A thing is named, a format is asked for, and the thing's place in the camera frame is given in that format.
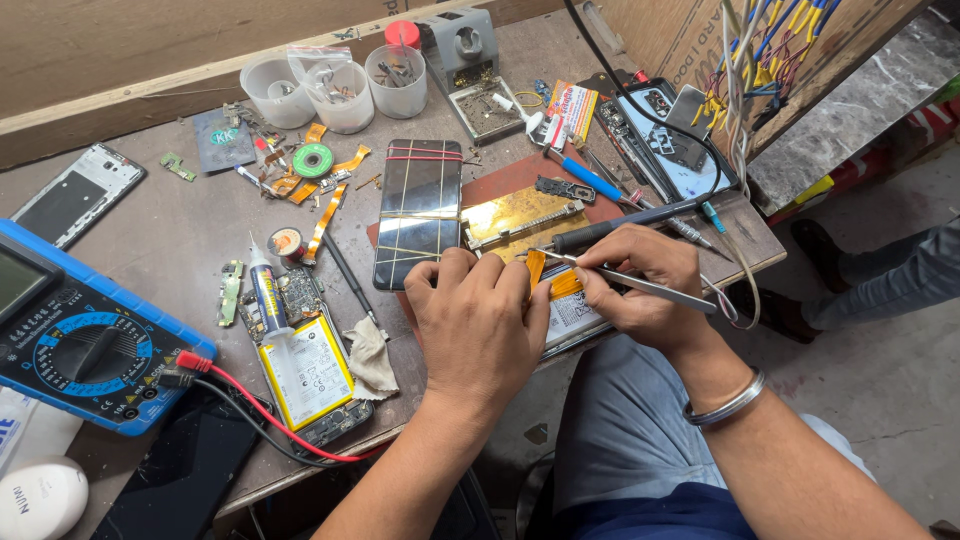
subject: green tape roll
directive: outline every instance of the green tape roll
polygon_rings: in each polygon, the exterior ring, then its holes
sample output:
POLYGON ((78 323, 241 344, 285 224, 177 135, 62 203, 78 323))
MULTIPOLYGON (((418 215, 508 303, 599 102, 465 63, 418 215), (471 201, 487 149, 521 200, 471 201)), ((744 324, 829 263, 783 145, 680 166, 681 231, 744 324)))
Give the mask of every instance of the green tape roll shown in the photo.
POLYGON ((294 154, 294 172, 304 178, 317 178, 333 166, 333 152, 319 142, 305 144, 294 154))

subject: tweezers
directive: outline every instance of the tweezers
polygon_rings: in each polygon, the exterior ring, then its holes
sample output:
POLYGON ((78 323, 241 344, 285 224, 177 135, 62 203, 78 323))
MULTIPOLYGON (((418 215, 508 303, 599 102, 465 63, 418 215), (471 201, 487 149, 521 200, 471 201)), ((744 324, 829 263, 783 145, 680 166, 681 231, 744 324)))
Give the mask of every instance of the tweezers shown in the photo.
MULTIPOLYGON (((577 258, 574 256, 560 255, 557 253, 553 253, 553 252, 549 252, 549 251, 545 251, 537 248, 534 248, 530 251, 538 251, 547 255, 548 257, 558 258, 559 260, 562 260, 572 268, 576 268, 577 266, 577 258)), ((696 298, 688 294, 683 294, 680 291, 673 290, 672 288, 665 287, 660 284, 648 282, 646 280, 635 278, 634 276, 630 276, 620 272, 614 272, 613 270, 608 270, 606 268, 601 268, 599 266, 596 268, 590 268, 590 270, 593 270, 597 274, 600 274, 608 282, 624 284, 624 285, 627 285, 628 287, 631 287, 637 290, 642 290, 645 293, 663 298, 664 300, 676 302, 677 304, 680 304, 682 306, 692 307, 708 315, 712 313, 716 313, 716 310, 717 310, 717 306, 715 306, 714 304, 711 304, 710 302, 707 302, 706 300, 703 300, 701 298, 696 298)))

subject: hand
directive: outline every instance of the hand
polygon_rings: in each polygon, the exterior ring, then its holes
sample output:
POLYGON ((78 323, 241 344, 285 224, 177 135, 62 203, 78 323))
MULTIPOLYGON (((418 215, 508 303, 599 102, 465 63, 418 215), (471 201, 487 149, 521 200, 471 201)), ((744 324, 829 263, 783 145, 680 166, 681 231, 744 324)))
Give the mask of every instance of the hand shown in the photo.
POLYGON ((660 350, 668 358, 711 334, 707 318, 696 309, 631 289, 623 296, 588 268, 608 263, 617 271, 635 268, 647 280, 701 298, 697 249, 653 229, 625 224, 577 258, 574 272, 584 285, 587 303, 634 341, 660 350))
POLYGON ((404 280, 423 338, 427 393, 498 417, 530 378, 546 344, 550 283, 533 291, 522 262, 477 260, 459 248, 425 261, 404 280), (430 280, 437 280, 437 288, 430 280))

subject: person's leg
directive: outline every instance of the person's leg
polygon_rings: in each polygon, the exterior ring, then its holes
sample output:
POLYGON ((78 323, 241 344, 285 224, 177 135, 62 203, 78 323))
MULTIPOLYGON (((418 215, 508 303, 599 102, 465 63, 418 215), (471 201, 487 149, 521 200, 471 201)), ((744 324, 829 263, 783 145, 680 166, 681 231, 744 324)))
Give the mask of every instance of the person's leg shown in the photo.
MULTIPOLYGON (((896 317, 960 296, 960 218, 920 233, 906 261, 833 298, 804 302, 802 314, 816 330, 896 317)), ((902 255, 910 236, 845 263, 851 278, 868 277, 902 255)))
POLYGON ((726 487, 666 358, 619 335, 584 353, 564 404, 554 513, 610 499, 659 498, 677 484, 726 487))
POLYGON ((820 435, 820 438, 827 441, 830 446, 842 454, 843 457, 848 459, 852 464, 856 465, 857 469, 860 469, 866 473, 871 480, 876 482, 874 474, 867 469, 867 466, 863 463, 863 459, 861 459, 859 455, 853 453, 853 448, 850 446, 850 441, 847 440, 847 437, 841 435, 840 431, 835 430, 833 426, 817 418, 816 416, 813 416, 812 414, 801 414, 800 417, 808 426, 810 426, 811 429, 820 435))
POLYGON ((938 225, 911 234, 872 252, 842 253, 837 260, 837 271, 840 277, 851 285, 868 282, 907 262, 920 244, 933 238, 942 227, 949 225, 950 223, 938 225))

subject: black cable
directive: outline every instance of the black cable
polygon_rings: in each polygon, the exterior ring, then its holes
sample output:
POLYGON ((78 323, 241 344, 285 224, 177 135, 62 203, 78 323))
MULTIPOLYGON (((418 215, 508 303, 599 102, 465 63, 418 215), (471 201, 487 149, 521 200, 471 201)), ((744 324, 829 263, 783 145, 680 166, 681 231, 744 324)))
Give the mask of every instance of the black cable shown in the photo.
POLYGON ((637 103, 636 100, 634 100, 634 96, 630 95, 630 92, 622 91, 623 84, 620 83, 620 80, 616 78, 616 75, 613 73, 613 67, 610 65, 609 62, 607 62, 607 58, 604 57, 603 52, 600 50, 600 47, 597 46, 597 42, 594 41, 593 37, 590 36, 590 33, 587 31, 587 27, 584 25, 584 20, 580 18, 580 14, 577 13, 577 9, 573 7, 572 0, 564 0, 564 5, 566 6, 566 10, 570 13, 570 18, 573 19, 573 24, 577 25, 577 30, 580 31, 581 36, 584 37, 584 41, 587 42, 587 45, 589 45, 590 50, 593 51, 593 56, 597 57, 597 60, 600 61, 600 65, 602 65, 604 71, 607 72, 607 76, 610 77, 611 81, 613 81, 613 84, 615 85, 617 91, 620 91, 621 95, 623 95, 623 97, 626 98, 627 103, 629 103, 631 107, 636 109, 637 112, 639 112, 640 114, 645 116, 648 120, 657 124, 658 126, 662 126, 664 128, 674 131, 675 133, 684 135, 687 138, 695 140, 697 144, 699 144, 700 146, 703 146, 704 150, 706 150, 707 153, 710 154, 710 157, 713 158, 713 163, 716 165, 716 169, 717 169, 716 171, 717 176, 715 179, 713 179, 713 186, 710 188, 710 191, 697 196, 695 199, 697 201, 698 206, 708 201, 710 197, 713 196, 713 192, 716 191, 716 188, 720 185, 720 176, 722 174, 720 170, 720 163, 723 162, 721 161, 722 157, 719 155, 719 153, 716 150, 714 150, 713 148, 710 148, 708 145, 704 143, 703 140, 698 138, 696 135, 691 134, 690 132, 681 130, 680 128, 677 128, 675 126, 671 126, 666 122, 663 122, 653 114, 644 110, 643 107, 641 107, 640 104, 637 103))
POLYGON ((232 406, 234 409, 236 409, 236 411, 240 413, 240 416, 243 416, 244 419, 247 420, 247 422, 249 422, 251 426, 253 426, 253 429, 256 430, 256 432, 259 433, 259 435, 260 435, 261 437, 263 437, 264 439, 266 439, 266 441, 267 441, 268 443, 270 443, 271 445, 273 445, 274 448, 276 448, 277 450, 279 450, 281 454, 286 455, 288 459, 293 459, 293 460, 296 461, 297 463, 301 463, 301 464, 306 465, 306 466, 308 466, 308 467, 319 467, 319 468, 321 468, 321 469, 332 469, 332 468, 334 468, 334 467, 340 467, 341 465, 345 465, 345 464, 346 464, 346 463, 342 463, 342 462, 338 462, 338 461, 334 461, 334 462, 332 462, 332 463, 324 463, 324 462, 321 462, 321 461, 313 461, 313 460, 311 460, 311 459, 307 459, 307 458, 305 458, 305 457, 300 457, 299 455, 296 455, 296 454, 290 452, 290 451, 287 450, 286 448, 283 448, 283 446, 280 445, 280 443, 276 442, 276 441, 274 440, 274 438, 271 437, 270 434, 267 433, 267 431, 264 430, 263 427, 260 426, 260 424, 259 424, 256 420, 253 420, 253 417, 249 414, 249 412, 247 412, 247 410, 246 410, 243 406, 241 406, 241 405, 239 405, 238 403, 236 403, 229 395, 227 395, 227 392, 224 392, 223 390, 221 390, 220 388, 218 388, 215 384, 212 384, 212 383, 207 382, 207 381, 202 380, 202 379, 196 379, 196 380, 194 380, 193 382, 194 382, 194 384, 199 384, 200 386, 202 386, 202 387, 206 388, 207 390, 213 392, 214 394, 216 394, 217 396, 219 396, 220 399, 224 400, 225 402, 227 402, 227 404, 229 404, 229 405, 232 406))

